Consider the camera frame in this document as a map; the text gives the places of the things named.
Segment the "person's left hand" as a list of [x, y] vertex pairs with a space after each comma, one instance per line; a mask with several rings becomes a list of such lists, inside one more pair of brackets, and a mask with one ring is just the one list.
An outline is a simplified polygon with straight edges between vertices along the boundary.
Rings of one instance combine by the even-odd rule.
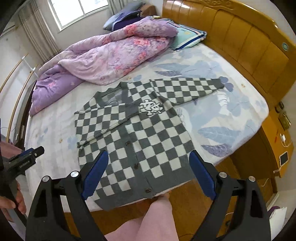
[[6, 219], [10, 222], [13, 222], [13, 219], [11, 218], [11, 216], [8, 212], [9, 209], [14, 209], [14, 208], [18, 207], [18, 210], [22, 214], [26, 214], [26, 212], [27, 212], [25, 200], [24, 200], [24, 197], [21, 192], [21, 186], [20, 186], [19, 182], [16, 182], [16, 183], [17, 183], [16, 202], [18, 205], [16, 205], [12, 200], [10, 200], [6, 197], [0, 196], [1, 210], [4, 214], [4, 216], [6, 217]]

